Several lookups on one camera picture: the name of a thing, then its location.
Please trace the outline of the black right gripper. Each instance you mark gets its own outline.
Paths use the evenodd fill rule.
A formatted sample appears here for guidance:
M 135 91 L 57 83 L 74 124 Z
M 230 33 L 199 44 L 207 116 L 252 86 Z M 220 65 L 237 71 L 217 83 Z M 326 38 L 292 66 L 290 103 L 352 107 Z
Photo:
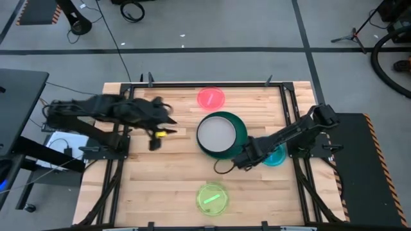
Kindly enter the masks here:
M 231 161 L 234 166 L 244 171 L 249 171 L 253 166 L 267 158 L 270 149 L 270 139 L 268 137 L 247 137 L 247 142 L 243 146 L 243 151 Z

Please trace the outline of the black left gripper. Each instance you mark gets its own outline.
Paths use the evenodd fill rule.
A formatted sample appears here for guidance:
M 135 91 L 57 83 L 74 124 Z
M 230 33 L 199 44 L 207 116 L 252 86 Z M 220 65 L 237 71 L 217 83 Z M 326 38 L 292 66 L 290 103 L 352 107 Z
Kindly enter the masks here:
M 151 132 L 165 131 L 167 134 L 177 133 L 176 130 L 159 128 L 160 124 L 177 124 L 170 117 L 168 108 L 171 109 L 171 107 L 163 103 L 161 97 L 157 96 L 151 101 L 135 98 L 130 100 L 127 105 L 129 106 L 127 121 L 131 126 Z

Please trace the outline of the dark green bowl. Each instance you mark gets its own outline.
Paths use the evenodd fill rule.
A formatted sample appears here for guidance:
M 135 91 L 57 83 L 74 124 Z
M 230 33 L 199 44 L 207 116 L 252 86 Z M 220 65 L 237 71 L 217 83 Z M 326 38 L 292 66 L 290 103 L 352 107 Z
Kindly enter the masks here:
M 198 143 L 200 149 L 205 154 L 207 154 L 210 157 L 213 157 L 215 159 L 231 159 L 231 158 L 234 158 L 235 156 L 239 155 L 242 152 L 243 146 L 247 142 L 248 132 L 247 132 L 247 128 L 245 126 L 245 123 L 238 116 L 236 116 L 235 114 L 230 113 L 230 112 L 224 112 L 224 111 L 213 112 L 213 113 L 205 116 L 203 118 L 203 120 L 208 118 L 208 117 L 212 117 L 212 116 L 224 117 L 224 118 L 228 119 L 234 125 L 234 127 L 236 129 L 236 142 L 235 142 L 233 147 L 231 147 L 229 150 L 227 150 L 225 152 L 210 153 L 210 152 L 207 152 L 203 147 L 201 147 L 201 145 L 199 145 L 198 139 L 197 139 L 197 133 L 196 133 L 196 139 L 197 139 L 197 143 Z

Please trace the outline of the dark grey plastic plate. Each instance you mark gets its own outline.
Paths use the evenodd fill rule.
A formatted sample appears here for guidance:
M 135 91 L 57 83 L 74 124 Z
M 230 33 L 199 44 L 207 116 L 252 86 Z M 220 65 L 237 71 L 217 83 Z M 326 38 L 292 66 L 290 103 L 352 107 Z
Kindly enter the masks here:
M 222 153 L 236 142 L 236 129 L 226 118 L 212 116 L 204 119 L 198 126 L 199 145 L 210 153 Z

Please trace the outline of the blue transparent plastic plate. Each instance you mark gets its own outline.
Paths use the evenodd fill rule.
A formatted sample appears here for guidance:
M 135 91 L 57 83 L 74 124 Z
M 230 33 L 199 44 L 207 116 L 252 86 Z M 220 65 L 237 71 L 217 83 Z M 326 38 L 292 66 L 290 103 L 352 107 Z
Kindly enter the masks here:
M 285 145 L 279 145 L 273 152 L 271 152 L 268 157 L 263 161 L 267 166 L 279 166 L 286 159 L 286 148 Z

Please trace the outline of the green transparent plastic plate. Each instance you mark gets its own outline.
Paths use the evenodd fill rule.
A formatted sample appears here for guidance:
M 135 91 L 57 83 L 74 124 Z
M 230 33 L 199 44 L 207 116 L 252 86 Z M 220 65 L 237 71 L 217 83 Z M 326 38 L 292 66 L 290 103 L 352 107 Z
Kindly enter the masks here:
M 196 205 L 207 216 L 219 216 L 229 205 L 229 195 L 222 184 L 211 182 L 197 191 Z

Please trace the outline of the pink transparent plastic plate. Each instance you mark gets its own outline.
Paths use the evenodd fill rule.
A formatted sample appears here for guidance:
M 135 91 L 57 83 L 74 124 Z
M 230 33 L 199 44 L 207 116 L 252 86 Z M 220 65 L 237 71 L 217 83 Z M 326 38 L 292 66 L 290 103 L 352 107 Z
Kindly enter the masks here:
M 218 87 L 204 87 L 197 94 L 197 103 L 204 110 L 219 110 L 225 104 L 225 94 Z

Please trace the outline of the large black hazard-striped mat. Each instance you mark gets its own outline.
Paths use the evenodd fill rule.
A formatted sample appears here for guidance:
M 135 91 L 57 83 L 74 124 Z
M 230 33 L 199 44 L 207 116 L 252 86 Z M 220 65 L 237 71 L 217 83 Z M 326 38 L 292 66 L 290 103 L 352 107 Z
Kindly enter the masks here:
M 378 138 L 367 114 L 338 113 L 340 124 L 330 131 L 342 181 L 342 205 L 352 225 L 406 228 L 409 226 L 389 173 Z

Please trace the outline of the black stand base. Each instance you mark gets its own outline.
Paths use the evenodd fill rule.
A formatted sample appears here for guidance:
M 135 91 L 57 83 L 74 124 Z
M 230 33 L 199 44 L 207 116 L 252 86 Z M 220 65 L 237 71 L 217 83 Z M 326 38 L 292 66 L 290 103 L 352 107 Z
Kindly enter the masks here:
M 72 0 L 55 0 L 66 16 L 71 32 L 75 35 L 85 35 L 92 29 L 92 22 L 84 17 L 73 4 Z

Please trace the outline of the black desk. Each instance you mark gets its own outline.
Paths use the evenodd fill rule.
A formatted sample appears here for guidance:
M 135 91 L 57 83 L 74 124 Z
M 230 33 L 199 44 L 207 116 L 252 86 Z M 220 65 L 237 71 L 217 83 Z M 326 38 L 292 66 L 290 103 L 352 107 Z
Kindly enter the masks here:
M 85 163 L 22 136 L 49 73 L 0 68 L 0 210 L 21 169 L 36 171 L 36 160 L 81 173 Z

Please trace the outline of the black tripod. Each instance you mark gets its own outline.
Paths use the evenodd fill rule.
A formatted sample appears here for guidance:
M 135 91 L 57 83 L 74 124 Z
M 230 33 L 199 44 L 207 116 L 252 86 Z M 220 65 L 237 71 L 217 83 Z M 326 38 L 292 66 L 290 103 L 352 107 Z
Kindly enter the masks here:
M 389 22 L 389 25 L 386 27 L 381 27 L 377 25 L 374 25 L 374 26 L 379 29 L 383 29 L 383 30 L 387 29 L 394 21 L 394 14 L 395 14 L 394 12 L 396 11 L 396 8 L 397 8 L 396 4 L 400 2 L 402 2 L 402 0 L 383 0 L 375 9 L 372 9 L 369 12 L 369 16 L 358 29 L 353 28 L 350 34 L 344 37 L 335 38 L 331 40 L 331 43 L 337 43 L 343 40 L 348 40 L 348 41 L 358 44 L 360 51 L 363 54 L 366 54 L 367 52 L 365 50 L 365 47 L 363 46 L 362 42 L 360 41 L 358 37 L 359 32 L 361 32 L 367 24 L 371 24 L 371 19 L 374 17 L 376 13 L 379 13 L 381 20 L 383 22 Z

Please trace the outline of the small black hazard-striped mat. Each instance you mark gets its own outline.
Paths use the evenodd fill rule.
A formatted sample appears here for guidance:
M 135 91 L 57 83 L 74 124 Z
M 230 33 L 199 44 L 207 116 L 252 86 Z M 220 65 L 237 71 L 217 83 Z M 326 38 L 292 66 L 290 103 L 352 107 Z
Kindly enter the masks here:
M 26 0 L 20 16 L 16 21 L 17 26 L 33 26 L 56 24 L 62 9 L 55 0 Z

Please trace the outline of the person's shoe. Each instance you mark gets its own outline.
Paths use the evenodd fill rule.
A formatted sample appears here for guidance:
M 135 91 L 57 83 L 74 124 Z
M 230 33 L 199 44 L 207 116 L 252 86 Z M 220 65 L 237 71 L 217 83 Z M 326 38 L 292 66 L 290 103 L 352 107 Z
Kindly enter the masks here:
M 407 60 L 399 60 L 395 62 L 392 68 L 399 73 L 411 73 L 411 57 Z

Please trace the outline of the black aluminium table frame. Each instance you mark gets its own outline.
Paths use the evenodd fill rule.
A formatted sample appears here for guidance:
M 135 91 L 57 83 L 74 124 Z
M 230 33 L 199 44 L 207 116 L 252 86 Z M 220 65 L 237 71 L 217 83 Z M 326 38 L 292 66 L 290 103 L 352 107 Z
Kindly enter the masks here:
M 302 225 L 292 159 L 277 167 L 261 164 L 246 172 L 200 151 L 195 133 L 207 110 L 198 105 L 197 94 L 204 87 L 223 90 L 223 110 L 239 116 L 255 137 L 282 129 L 294 122 L 296 113 L 305 114 L 315 104 L 308 81 L 269 86 L 262 81 L 156 82 L 151 88 L 139 83 L 136 97 L 161 96 L 173 107 L 177 133 L 166 137 L 161 149 L 154 152 L 148 150 L 148 137 L 142 131 L 130 134 L 130 153 L 123 165 L 119 192 L 109 196 L 117 205 L 106 204 L 103 221 L 110 221 L 114 212 L 117 227 L 139 230 L 148 225 L 177 231 Z M 229 195 L 229 205 L 219 216 L 207 216 L 196 205 L 197 191 L 211 182 L 222 184 Z

